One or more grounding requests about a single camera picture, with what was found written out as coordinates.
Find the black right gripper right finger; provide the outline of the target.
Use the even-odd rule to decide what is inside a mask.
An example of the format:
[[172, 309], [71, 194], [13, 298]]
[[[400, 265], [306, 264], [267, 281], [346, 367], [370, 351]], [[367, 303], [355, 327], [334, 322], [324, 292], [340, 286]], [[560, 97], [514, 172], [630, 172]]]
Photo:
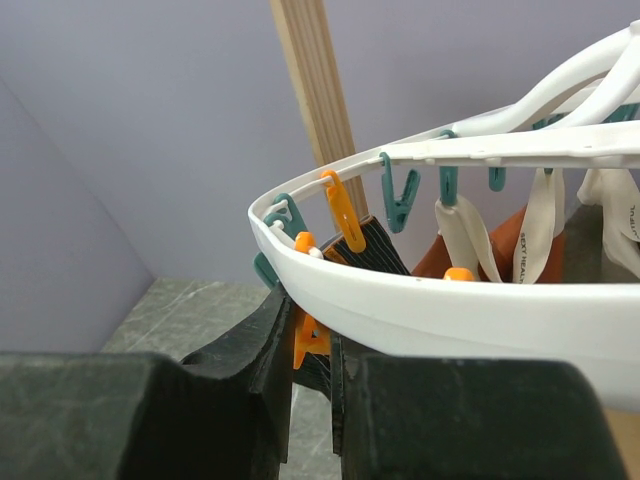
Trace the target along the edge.
[[394, 357], [331, 340], [346, 479], [621, 479], [587, 378], [566, 362]]

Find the white round clip hanger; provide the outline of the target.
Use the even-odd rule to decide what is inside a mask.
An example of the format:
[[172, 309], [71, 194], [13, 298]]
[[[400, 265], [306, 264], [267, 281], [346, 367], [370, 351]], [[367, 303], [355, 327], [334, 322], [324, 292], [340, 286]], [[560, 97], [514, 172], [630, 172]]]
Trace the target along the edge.
[[[639, 124], [612, 123], [639, 99], [639, 26], [594, 43], [517, 103], [340, 160], [263, 194], [248, 218], [261, 252], [289, 295], [320, 323], [374, 350], [414, 357], [545, 359], [577, 367], [608, 406], [639, 406], [639, 287], [543, 284], [564, 224], [561, 174], [582, 169], [578, 196], [602, 210], [610, 261], [639, 270]], [[286, 198], [325, 192], [350, 248], [366, 241], [344, 189], [395, 164], [441, 169], [439, 233], [452, 268], [435, 279], [334, 263], [305, 237], [268, 221]], [[459, 167], [535, 170], [515, 240], [512, 276], [498, 271], [475, 207], [456, 191]]]

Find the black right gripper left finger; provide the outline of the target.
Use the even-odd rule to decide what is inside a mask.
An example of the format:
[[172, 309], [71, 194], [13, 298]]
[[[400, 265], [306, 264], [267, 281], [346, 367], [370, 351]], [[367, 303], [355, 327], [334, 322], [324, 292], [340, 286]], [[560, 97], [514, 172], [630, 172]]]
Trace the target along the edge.
[[275, 479], [288, 455], [293, 303], [275, 288], [176, 361], [1, 358], [5, 479]]

